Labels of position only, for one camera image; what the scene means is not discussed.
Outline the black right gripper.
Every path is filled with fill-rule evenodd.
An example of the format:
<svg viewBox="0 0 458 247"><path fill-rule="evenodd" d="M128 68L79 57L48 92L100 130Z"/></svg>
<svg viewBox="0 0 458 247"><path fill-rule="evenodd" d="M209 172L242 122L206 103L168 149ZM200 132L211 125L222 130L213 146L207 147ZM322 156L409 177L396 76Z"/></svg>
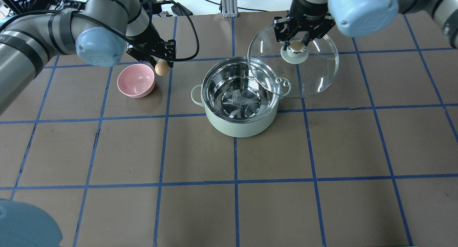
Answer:
<svg viewBox="0 0 458 247"><path fill-rule="evenodd" d="M308 46L316 38L323 38L335 24L327 4L291 4L286 17L273 19L276 41L282 44L284 51L297 33L305 32L305 46Z"/></svg>

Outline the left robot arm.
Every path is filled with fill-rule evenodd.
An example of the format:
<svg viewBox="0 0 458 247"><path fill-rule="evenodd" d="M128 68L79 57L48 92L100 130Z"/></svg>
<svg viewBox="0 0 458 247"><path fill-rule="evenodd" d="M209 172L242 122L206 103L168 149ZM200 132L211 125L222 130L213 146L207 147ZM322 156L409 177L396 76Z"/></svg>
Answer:
<svg viewBox="0 0 458 247"><path fill-rule="evenodd" d="M172 66L175 40L163 40L139 0L87 0L85 9L41 10L1 21L1 112L35 79L51 58L78 55L87 64L113 67L126 45Z"/></svg>

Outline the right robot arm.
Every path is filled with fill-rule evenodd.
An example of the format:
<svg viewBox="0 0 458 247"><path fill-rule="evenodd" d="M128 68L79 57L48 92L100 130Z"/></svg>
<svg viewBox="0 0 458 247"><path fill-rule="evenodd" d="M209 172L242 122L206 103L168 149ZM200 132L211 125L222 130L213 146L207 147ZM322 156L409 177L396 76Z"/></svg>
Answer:
<svg viewBox="0 0 458 247"><path fill-rule="evenodd" d="M285 47L298 32L305 32L307 46L333 26L348 37L364 37L388 26L398 14L419 11L427 12L457 48L457 0L292 0L286 17L273 18L273 29Z"/></svg>

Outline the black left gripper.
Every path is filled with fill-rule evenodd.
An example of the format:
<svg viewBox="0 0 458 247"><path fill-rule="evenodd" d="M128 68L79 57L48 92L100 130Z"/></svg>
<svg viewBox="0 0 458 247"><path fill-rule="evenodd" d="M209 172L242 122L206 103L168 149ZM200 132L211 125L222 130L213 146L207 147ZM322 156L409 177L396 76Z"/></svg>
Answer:
<svg viewBox="0 0 458 247"><path fill-rule="evenodd" d="M176 61L176 40L170 39L164 41L162 39L140 40L139 38L131 38L134 45L128 44L126 53L139 62L148 62L155 67L161 59L167 57L167 64L170 68L174 67Z"/></svg>

